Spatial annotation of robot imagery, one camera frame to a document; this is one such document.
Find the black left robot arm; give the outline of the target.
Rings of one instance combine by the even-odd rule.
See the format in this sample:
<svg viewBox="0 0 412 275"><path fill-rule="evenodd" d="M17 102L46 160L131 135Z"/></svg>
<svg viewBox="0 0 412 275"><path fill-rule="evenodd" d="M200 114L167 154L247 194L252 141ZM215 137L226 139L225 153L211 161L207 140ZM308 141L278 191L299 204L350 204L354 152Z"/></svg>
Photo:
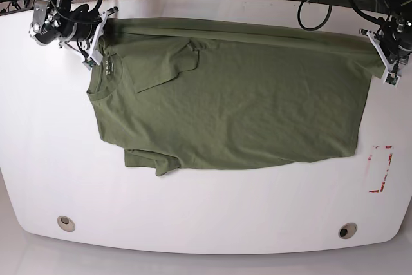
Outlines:
<svg viewBox="0 0 412 275"><path fill-rule="evenodd" d="M386 70L392 77L400 76L411 56L411 0L378 0L387 10L387 18L376 18L360 10L354 0L348 0L352 9L379 29L365 33L377 49Z"/></svg>

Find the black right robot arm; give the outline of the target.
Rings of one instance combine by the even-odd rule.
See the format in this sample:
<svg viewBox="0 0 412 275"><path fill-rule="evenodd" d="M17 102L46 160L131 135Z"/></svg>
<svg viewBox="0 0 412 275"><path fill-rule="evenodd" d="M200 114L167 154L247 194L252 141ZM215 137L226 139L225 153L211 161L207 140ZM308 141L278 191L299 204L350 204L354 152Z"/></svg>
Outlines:
<svg viewBox="0 0 412 275"><path fill-rule="evenodd" d="M57 40L60 46L73 49L91 66L99 64L102 54L97 50L100 37L108 17L118 12L117 7L104 12L99 9L103 0L97 0L95 6L81 5L72 10L73 0L34 0L33 19L30 25L30 37L45 46Z"/></svg>

